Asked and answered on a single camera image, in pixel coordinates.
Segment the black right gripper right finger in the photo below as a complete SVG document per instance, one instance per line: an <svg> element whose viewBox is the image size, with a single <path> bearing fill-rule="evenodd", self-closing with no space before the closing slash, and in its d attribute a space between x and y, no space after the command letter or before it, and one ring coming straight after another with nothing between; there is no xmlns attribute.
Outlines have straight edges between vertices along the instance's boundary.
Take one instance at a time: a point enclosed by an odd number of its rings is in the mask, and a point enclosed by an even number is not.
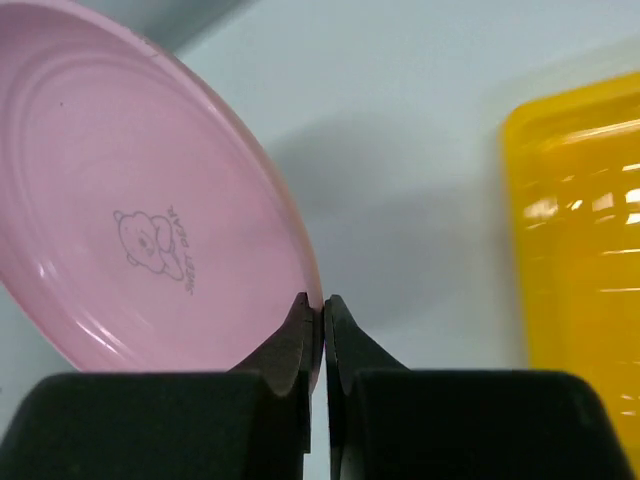
<svg viewBox="0 0 640 480"><path fill-rule="evenodd" d="M538 370L412 370L324 307L335 479L630 479L582 379Z"/></svg>

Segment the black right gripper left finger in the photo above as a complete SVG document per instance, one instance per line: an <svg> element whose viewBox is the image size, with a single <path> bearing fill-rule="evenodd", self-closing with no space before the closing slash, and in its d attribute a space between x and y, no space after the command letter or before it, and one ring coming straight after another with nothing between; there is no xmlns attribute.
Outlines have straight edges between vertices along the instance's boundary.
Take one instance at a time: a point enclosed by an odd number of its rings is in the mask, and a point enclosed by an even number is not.
<svg viewBox="0 0 640 480"><path fill-rule="evenodd" d="M1 443L5 479L299 479L311 446L315 312L227 372L74 373L40 381Z"/></svg>

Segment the pink plate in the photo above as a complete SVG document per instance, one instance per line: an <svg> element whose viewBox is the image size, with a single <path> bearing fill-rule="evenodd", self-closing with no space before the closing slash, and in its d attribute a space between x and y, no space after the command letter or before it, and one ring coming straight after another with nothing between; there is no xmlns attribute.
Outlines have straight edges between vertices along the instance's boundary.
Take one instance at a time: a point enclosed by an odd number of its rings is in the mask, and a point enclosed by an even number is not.
<svg viewBox="0 0 640 480"><path fill-rule="evenodd" d="M228 370L323 300L284 179L175 56L73 1L1 5L1 279L86 372Z"/></svg>

